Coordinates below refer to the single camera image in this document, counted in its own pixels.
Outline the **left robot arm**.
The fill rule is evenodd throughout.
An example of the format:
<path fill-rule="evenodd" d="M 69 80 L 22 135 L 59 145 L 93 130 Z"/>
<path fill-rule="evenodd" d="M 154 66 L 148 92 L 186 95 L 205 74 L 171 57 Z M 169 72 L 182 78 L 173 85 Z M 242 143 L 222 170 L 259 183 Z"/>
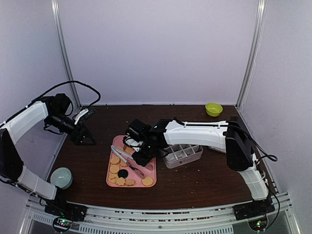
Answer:
<path fill-rule="evenodd" d="M 95 114 L 84 108 L 75 117 L 67 110 L 71 105 L 66 94 L 38 97 L 0 125 L 0 175 L 6 182 L 50 200 L 59 216 L 70 212 L 70 205 L 59 198 L 60 189 L 40 177 L 40 170 L 52 157 L 52 146 L 67 135 L 76 146 L 96 144 L 83 123 Z"/>

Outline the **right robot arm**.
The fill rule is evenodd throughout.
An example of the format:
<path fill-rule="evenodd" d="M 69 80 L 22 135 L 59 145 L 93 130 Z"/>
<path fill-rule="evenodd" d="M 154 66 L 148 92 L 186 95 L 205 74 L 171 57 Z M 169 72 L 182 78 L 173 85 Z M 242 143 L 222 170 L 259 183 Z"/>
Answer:
<path fill-rule="evenodd" d="M 160 119 L 154 125 L 135 119 L 128 125 L 126 134 L 135 141 L 135 160 L 142 165 L 169 145 L 201 145 L 224 152 L 227 166 L 242 176 L 251 192 L 252 214 L 260 215 L 268 208 L 265 176 L 258 168 L 251 137 L 239 127 L 236 117 L 219 122 Z"/>

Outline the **metal serving tongs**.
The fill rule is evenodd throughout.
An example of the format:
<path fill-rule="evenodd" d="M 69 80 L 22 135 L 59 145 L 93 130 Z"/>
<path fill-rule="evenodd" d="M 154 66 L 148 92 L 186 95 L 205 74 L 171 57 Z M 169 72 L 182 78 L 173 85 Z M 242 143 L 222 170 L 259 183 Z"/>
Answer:
<path fill-rule="evenodd" d="M 138 168 L 134 167 L 130 160 L 132 157 L 125 151 L 119 149 L 118 147 L 114 146 L 114 145 L 111 145 L 111 151 L 121 160 L 123 161 L 125 164 L 127 164 L 131 169 L 132 171 L 138 175 L 140 178 L 144 179 L 146 176 L 145 174 L 139 170 Z"/>

